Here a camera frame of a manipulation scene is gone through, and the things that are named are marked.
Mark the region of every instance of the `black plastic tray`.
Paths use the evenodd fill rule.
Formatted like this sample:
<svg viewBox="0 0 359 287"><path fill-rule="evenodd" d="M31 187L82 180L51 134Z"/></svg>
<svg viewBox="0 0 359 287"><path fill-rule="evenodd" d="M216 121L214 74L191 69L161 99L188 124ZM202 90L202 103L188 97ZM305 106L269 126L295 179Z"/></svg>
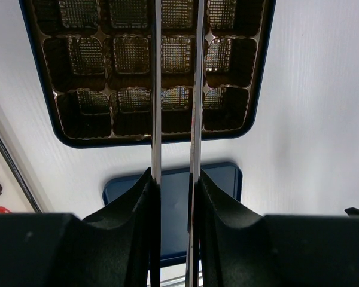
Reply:
<svg viewBox="0 0 359 287"><path fill-rule="evenodd" d="M210 0L202 139L254 123L274 0ZM56 136L74 147L151 141L151 2L20 0ZM162 141L190 140L193 0L162 0Z"/></svg>

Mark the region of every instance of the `black plastic part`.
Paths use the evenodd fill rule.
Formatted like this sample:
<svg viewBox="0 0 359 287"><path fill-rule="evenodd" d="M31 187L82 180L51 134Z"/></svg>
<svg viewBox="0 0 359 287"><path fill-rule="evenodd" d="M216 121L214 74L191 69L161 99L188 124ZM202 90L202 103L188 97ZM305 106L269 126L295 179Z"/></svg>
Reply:
<svg viewBox="0 0 359 287"><path fill-rule="evenodd" d="M148 169L119 199L73 215L0 215L0 286L146 286L151 228Z"/></svg>
<svg viewBox="0 0 359 287"><path fill-rule="evenodd" d="M358 216L359 215L359 209L350 207L345 209L345 212L348 214L348 216Z"/></svg>
<svg viewBox="0 0 359 287"><path fill-rule="evenodd" d="M359 217L261 217L205 172L197 204L204 286L359 286Z"/></svg>
<svg viewBox="0 0 359 287"><path fill-rule="evenodd" d="M227 194L241 200L242 172L229 162L201 165L211 179ZM112 202L138 180L140 175L110 180L102 194L104 203ZM189 168L164 170L161 180L161 267L186 262Z"/></svg>

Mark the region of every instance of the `metal rod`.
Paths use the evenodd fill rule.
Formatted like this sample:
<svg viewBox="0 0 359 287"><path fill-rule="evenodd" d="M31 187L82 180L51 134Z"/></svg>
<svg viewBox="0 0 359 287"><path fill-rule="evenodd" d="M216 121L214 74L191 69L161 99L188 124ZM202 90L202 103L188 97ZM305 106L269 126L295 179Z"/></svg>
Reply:
<svg viewBox="0 0 359 287"><path fill-rule="evenodd" d="M154 196L152 197L152 224L150 249L150 285L160 286L161 260L161 0L154 0L151 31L151 176Z"/></svg>
<svg viewBox="0 0 359 287"><path fill-rule="evenodd" d="M17 168L17 165L13 160L13 157L11 156L9 150L7 149L6 145L2 141L1 137L0 137L0 153L4 157L4 160L7 162L8 167L10 168L17 182L19 183L20 188L23 190L24 195L28 199L29 204L32 206L32 209L36 213L42 213L40 205L37 203L35 197L33 196L33 192L29 188L29 185L27 184L25 178L22 176L22 173Z"/></svg>
<svg viewBox="0 0 359 287"><path fill-rule="evenodd" d="M190 182L189 182L189 210L188 210L188 236L189 242L186 253L186 287L198 287L198 254L199 236L197 227L195 205L198 182L201 172L201 130L202 130L202 89L203 89L203 18L205 0L198 0L197 36L196 36L196 69L193 89L193 114L191 120L191 146L190 146Z"/></svg>

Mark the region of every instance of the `chrome bar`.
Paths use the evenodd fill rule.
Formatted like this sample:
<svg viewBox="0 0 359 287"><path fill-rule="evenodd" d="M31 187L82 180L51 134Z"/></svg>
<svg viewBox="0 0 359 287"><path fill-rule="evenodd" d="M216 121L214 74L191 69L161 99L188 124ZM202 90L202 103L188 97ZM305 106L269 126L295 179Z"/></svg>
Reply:
<svg viewBox="0 0 359 287"><path fill-rule="evenodd" d="M161 0L154 0L151 30L151 176L155 184L152 198L150 285L160 286L161 259Z"/></svg>
<svg viewBox="0 0 359 287"><path fill-rule="evenodd" d="M201 172L201 130L202 130L202 89L203 89L203 18L205 13L205 0L198 0L197 36L196 36L196 69L193 89L193 114L191 120L191 147L190 147L190 182L189 182L189 211L188 233L189 242L186 253L186 287L198 287L198 254L199 238L195 195Z"/></svg>

